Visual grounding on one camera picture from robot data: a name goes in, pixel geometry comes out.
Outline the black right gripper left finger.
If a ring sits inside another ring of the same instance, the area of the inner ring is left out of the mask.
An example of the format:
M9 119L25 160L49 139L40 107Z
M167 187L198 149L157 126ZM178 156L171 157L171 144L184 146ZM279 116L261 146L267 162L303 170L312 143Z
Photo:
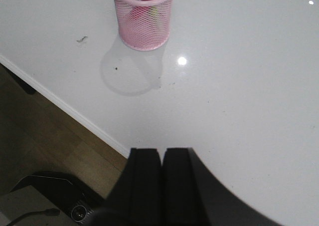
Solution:
M156 149L132 148L127 164L92 226L159 226L161 163Z

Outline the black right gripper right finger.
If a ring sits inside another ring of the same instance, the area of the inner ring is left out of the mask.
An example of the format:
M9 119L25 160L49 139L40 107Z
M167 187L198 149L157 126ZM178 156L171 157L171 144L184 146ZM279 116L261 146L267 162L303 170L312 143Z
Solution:
M166 226L276 226L231 193L192 148L168 148L163 159Z

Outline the black robot base device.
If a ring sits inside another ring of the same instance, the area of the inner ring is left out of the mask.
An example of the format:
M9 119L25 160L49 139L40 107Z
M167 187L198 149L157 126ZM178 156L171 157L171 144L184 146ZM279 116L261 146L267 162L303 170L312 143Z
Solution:
M2 226L83 226L103 198L76 176L36 172L0 198Z

